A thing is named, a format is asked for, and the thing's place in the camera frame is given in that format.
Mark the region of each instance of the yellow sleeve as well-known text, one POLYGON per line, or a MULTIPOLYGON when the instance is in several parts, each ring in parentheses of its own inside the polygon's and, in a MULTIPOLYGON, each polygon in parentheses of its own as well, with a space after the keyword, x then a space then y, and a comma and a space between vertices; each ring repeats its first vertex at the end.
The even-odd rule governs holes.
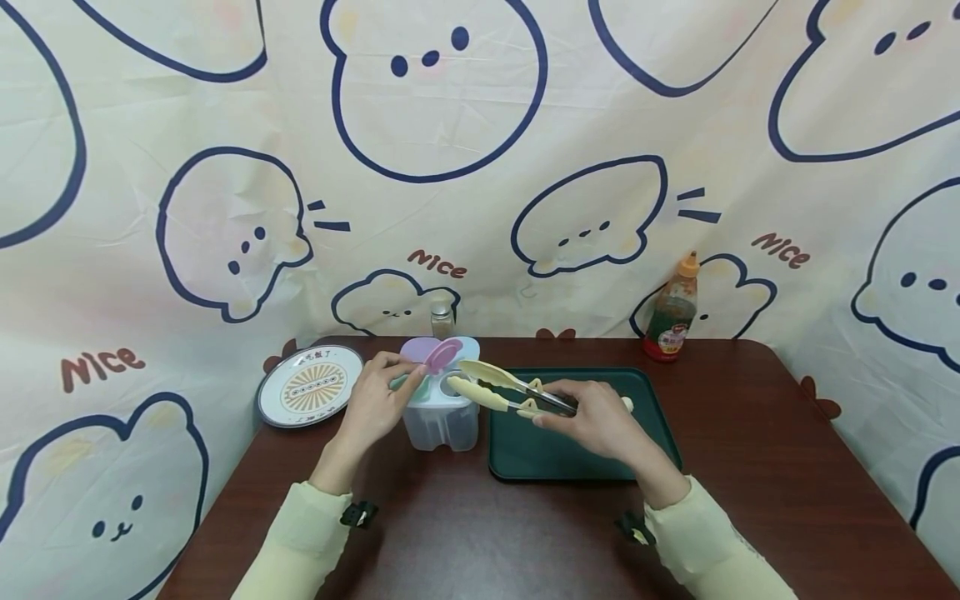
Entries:
POLYGON ((793 590, 733 528, 693 477, 690 493, 660 511, 644 507, 660 561, 697 600, 796 600, 793 590))
POLYGON ((347 545, 350 528, 340 517, 350 501, 350 494, 333 496, 307 483, 291 486, 231 599, 313 600, 347 545))

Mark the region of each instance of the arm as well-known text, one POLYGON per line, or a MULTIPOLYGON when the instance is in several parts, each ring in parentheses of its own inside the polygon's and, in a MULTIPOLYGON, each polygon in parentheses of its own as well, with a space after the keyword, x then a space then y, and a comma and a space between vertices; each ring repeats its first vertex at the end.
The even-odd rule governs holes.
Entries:
POLYGON ((607 384, 556 381, 544 390, 573 396, 576 417, 538 415, 534 424, 573 438, 634 472, 646 498, 647 528, 660 561, 698 600, 796 600, 793 590, 733 528, 692 477, 684 477, 607 384))
POLYGON ((232 600, 311 600, 340 560, 349 528, 340 517, 367 450, 399 422, 425 371, 398 354, 380 352, 350 392, 347 414, 324 447, 310 479, 291 486, 260 552, 232 600), (410 375, 396 392, 394 379, 410 375))

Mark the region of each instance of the wooden table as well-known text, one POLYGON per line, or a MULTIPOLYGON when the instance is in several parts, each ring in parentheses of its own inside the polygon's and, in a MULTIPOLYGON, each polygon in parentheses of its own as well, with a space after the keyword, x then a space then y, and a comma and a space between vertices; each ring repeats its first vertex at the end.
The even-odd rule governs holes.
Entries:
MULTIPOLYGON (((399 338, 327 338, 365 358, 399 338)), ((960 598, 777 356, 748 341, 695 340, 681 360, 637 340, 481 340, 503 367, 637 367, 653 382, 686 469, 800 598, 960 598)), ((339 417, 263 427, 160 597, 229 598, 292 482, 339 417)), ((612 526, 640 507, 632 485, 503 484, 471 452, 417 452, 401 424, 361 469, 355 497, 380 507, 355 531, 323 600, 689 598, 655 552, 612 526)))

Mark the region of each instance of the hand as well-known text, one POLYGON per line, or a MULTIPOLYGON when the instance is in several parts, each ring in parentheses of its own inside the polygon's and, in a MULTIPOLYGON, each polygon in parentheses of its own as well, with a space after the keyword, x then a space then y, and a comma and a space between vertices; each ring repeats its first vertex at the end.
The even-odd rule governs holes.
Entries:
POLYGON ((425 366, 392 352, 379 352, 367 361, 350 391, 340 430, 324 447, 310 485, 333 495, 349 492, 363 455, 396 427, 425 376, 425 366), (390 383, 402 375, 409 376, 394 392, 390 383))
POLYGON ((561 379, 544 385, 543 390, 575 398, 577 414, 572 418, 536 415, 534 425, 562 433, 594 454, 627 465, 654 510, 676 504, 690 492, 689 482, 634 420, 610 384, 561 379))
POLYGON ((410 397, 426 376, 426 367, 416 365, 399 354, 378 352, 367 361, 347 402, 338 440, 361 453, 390 433, 403 415, 410 397), (390 383, 409 375, 395 392, 390 383))
POLYGON ((573 418, 537 415, 534 418, 537 427, 558 431, 594 454, 624 463, 636 454, 638 446, 653 443, 608 383, 561 379, 544 385, 543 390, 573 397, 579 406, 573 418))

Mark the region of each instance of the cartoon bear backdrop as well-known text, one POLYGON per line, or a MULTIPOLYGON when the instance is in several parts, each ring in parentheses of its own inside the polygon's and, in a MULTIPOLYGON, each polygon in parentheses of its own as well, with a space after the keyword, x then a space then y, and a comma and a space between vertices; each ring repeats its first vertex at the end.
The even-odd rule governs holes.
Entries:
POLYGON ((295 343, 634 337, 693 249, 960 582, 957 56, 957 0, 0 0, 5 597, 156 596, 295 343))

